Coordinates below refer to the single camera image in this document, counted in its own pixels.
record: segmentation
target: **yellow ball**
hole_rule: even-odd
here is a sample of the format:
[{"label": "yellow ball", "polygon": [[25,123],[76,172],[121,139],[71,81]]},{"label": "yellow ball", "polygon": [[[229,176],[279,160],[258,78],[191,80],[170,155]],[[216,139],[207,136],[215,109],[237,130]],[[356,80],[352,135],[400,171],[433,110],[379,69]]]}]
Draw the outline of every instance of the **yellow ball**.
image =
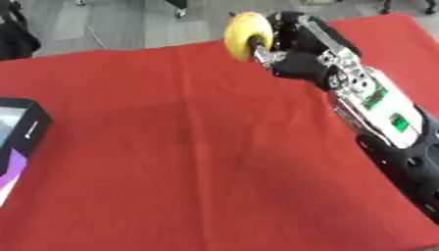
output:
[{"label": "yellow ball", "polygon": [[224,43],[233,58],[247,61],[252,55],[248,46],[251,36],[264,39],[267,49],[271,48],[273,33],[266,17],[256,12],[244,12],[236,15],[228,23],[224,32]]}]

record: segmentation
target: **table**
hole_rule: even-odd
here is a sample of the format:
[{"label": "table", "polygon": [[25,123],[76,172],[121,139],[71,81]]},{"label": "table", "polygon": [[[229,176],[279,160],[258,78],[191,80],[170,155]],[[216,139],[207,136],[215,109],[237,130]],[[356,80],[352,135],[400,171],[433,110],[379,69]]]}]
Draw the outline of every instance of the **table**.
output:
[{"label": "table", "polygon": [[[439,115],[439,46],[412,18],[333,23]],[[220,41],[0,64],[54,119],[0,208],[0,250],[410,250],[439,242],[302,80]]]}]

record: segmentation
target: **chair leg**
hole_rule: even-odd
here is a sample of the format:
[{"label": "chair leg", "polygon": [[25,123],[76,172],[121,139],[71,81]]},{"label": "chair leg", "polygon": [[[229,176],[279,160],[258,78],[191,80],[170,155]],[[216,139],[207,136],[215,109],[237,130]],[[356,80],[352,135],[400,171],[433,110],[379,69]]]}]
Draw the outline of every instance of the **chair leg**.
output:
[{"label": "chair leg", "polygon": [[436,7],[436,1],[435,0],[427,0],[428,8],[425,10],[426,15],[432,15],[435,14],[436,11],[434,8]]},{"label": "chair leg", "polygon": [[389,14],[390,13],[390,4],[392,0],[384,0],[384,5],[382,10],[379,12],[381,14]]},{"label": "chair leg", "polygon": [[75,0],[76,1],[76,5],[77,6],[84,6],[85,5],[85,1],[84,0]]},{"label": "chair leg", "polygon": [[184,9],[176,9],[175,10],[175,16],[178,18],[178,19],[181,19],[181,18],[183,18],[184,16],[186,16],[186,8],[184,8]]}]

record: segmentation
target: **prosthetic hand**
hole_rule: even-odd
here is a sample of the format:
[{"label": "prosthetic hand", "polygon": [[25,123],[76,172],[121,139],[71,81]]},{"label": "prosthetic hand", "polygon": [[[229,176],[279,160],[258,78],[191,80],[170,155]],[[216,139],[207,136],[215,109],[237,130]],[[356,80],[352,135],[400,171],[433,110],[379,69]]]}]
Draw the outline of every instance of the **prosthetic hand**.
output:
[{"label": "prosthetic hand", "polygon": [[426,216],[439,224],[439,123],[361,52],[312,16],[237,15],[224,34],[238,60],[254,58],[275,76],[313,82],[333,96],[336,112],[371,160]]}]

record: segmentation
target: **black mechanical part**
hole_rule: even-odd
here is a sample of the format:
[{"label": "black mechanical part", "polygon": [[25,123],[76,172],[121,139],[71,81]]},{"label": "black mechanical part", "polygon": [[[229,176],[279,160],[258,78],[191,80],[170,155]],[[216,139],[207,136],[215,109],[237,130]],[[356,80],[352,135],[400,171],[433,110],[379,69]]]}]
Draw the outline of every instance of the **black mechanical part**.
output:
[{"label": "black mechanical part", "polygon": [[357,142],[400,191],[439,224],[439,122],[416,108],[423,116],[423,125],[422,135],[413,146],[388,146],[368,132],[359,133]]},{"label": "black mechanical part", "polygon": [[338,72],[340,70],[338,67],[332,65],[329,68],[326,69],[326,71],[322,75],[322,79],[320,82],[316,82],[316,86],[320,88],[323,91],[329,91],[331,89],[334,89],[334,86],[330,86],[329,78],[332,76],[338,76]]},{"label": "black mechanical part", "polygon": [[253,35],[249,38],[248,44],[253,53],[258,46],[265,46],[265,41],[261,36]]},{"label": "black mechanical part", "polygon": [[[327,79],[336,71],[331,67],[328,69],[318,60],[317,56],[328,48],[309,30],[299,26],[298,19],[303,15],[300,12],[278,12],[268,17],[274,32],[274,46],[271,49],[288,52],[284,60],[273,64],[272,72],[279,77],[310,80],[326,91],[330,89]],[[310,21],[316,22],[337,43],[362,56],[362,52],[335,28],[316,17],[310,17]]]}]

